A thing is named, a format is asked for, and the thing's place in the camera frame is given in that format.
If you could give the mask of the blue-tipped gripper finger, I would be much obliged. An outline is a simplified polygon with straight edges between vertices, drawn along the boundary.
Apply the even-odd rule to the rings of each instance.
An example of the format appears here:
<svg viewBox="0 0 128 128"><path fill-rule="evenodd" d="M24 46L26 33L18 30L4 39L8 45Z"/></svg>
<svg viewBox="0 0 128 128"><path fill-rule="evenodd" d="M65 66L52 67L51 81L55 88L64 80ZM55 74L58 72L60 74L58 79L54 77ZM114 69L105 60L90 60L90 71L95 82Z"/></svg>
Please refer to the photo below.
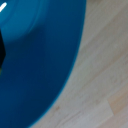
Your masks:
<svg viewBox="0 0 128 128"><path fill-rule="evenodd" d="M0 69L2 69L2 65L4 62L5 56L6 56L6 50L5 50L5 46L4 46L2 32L0 30Z"/></svg>

